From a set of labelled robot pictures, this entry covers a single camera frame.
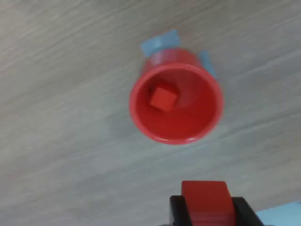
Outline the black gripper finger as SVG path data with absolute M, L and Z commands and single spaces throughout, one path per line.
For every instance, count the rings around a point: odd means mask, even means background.
M 185 198 L 182 195 L 172 195 L 170 201 L 171 226 L 192 226 Z
M 230 218 L 228 226 L 264 226 L 255 211 L 243 197 L 230 197 Z

